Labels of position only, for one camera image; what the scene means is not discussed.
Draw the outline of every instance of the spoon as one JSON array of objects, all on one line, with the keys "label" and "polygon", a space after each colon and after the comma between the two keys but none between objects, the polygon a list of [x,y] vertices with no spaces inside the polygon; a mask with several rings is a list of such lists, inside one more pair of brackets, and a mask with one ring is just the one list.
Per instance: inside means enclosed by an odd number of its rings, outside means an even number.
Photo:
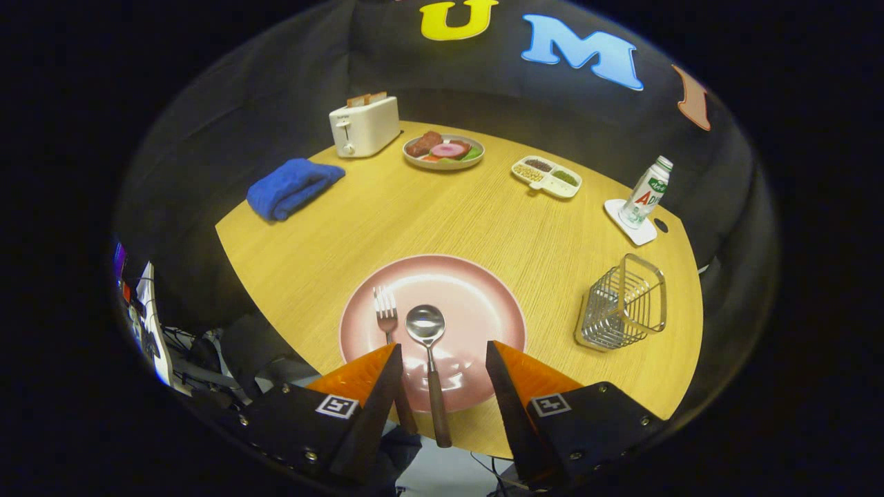
[{"label": "spoon", "polygon": [[442,384],[439,383],[439,373],[436,371],[436,363],[433,362],[432,350],[433,344],[442,338],[442,333],[445,332],[445,319],[435,307],[428,304],[419,305],[405,316],[405,329],[411,338],[427,348],[427,357],[429,357],[427,383],[430,386],[430,411],[433,415],[436,445],[450,447],[451,433],[448,431],[445,401],[442,399]]}]

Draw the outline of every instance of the plate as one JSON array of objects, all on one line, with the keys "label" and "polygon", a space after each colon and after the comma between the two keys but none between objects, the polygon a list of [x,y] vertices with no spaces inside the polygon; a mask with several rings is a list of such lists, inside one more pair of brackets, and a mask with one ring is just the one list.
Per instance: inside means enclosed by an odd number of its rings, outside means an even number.
[{"label": "plate", "polygon": [[430,412],[427,349],[405,329],[405,316],[417,305],[436,306],[446,329],[433,346],[433,360],[448,412],[469,409],[494,396],[485,370],[488,340],[524,351],[525,317],[513,293],[494,274],[466,259],[440,254],[412,256],[377,270],[350,297],[339,329],[345,362],[386,345],[377,326],[373,287],[386,286],[396,299],[399,323],[392,339],[402,344],[405,390],[411,408]]},{"label": "plate", "polygon": [[482,157],[485,157],[485,147],[482,146],[482,143],[479,143],[472,138],[468,138],[466,136],[460,136],[459,134],[441,134],[442,142],[448,143],[451,140],[460,140],[469,143],[473,147],[478,147],[482,150],[482,153],[478,155],[478,157],[473,157],[468,161],[457,161],[457,162],[431,162],[426,160],[421,160],[417,157],[412,157],[408,153],[406,153],[405,149],[417,143],[418,140],[423,138],[423,135],[418,136],[417,138],[413,138],[405,142],[405,145],[402,145],[402,155],[405,156],[405,160],[409,161],[409,163],[416,165],[417,167],[422,167],[424,169],[435,169],[437,171],[456,171],[458,169],[467,169],[468,167],[472,167],[476,164],[479,164],[479,161],[482,160]]},{"label": "plate", "polygon": [[623,231],[637,246],[644,245],[657,238],[657,228],[655,228],[654,224],[651,222],[650,216],[645,218],[644,221],[642,221],[642,225],[638,228],[627,226],[626,223],[620,219],[620,215],[617,211],[623,207],[624,203],[626,203],[626,200],[622,198],[613,198],[605,202],[605,212],[607,212],[608,217],[620,227],[620,230]]}]

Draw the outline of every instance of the floor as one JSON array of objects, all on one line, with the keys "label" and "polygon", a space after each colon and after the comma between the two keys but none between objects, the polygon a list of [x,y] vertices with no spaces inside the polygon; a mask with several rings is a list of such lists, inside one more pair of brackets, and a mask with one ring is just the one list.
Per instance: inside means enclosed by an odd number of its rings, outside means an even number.
[{"label": "floor", "polygon": [[[494,475],[473,460],[468,451],[457,447],[439,448],[435,440],[427,437],[421,437],[421,443],[423,448],[396,482],[397,486],[406,489],[402,493],[403,497],[481,497],[497,487]],[[491,467],[492,460],[489,456],[474,456],[485,466]],[[498,473],[512,464],[501,460],[497,463]]]}]

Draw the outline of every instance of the pink plate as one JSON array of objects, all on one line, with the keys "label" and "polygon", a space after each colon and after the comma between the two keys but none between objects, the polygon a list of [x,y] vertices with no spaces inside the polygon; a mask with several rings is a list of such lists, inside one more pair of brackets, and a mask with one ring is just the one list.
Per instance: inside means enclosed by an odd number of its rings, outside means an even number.
[{"label": "pink plate", "polygon": [[340,353],[345,362],[386,344],[371,293],[378,286],[387,287],[396,299],[399,324],[392,339],[402,344],[405,388],[415,411],[430,412],[427,351],[405,329],[405,316],[415,306],[434,305],[445,317],[445,334],[433,346],[433,359],[449,412],[493,397],[485,370],[488,340],[525,349],[525,317],[503,281],[466,259],[425,255],[390,263],[356,288],[340,320]]}]

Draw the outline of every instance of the white toaster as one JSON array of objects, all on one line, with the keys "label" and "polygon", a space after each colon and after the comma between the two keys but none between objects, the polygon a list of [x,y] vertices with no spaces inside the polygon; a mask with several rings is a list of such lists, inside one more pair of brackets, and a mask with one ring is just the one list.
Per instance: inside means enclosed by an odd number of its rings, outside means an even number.
[{"label": "white toaster", "polygon": [[329,121],[339,157],[373,156],[400,133],[395,96],[360,107],[341,107],[329,113]]}]

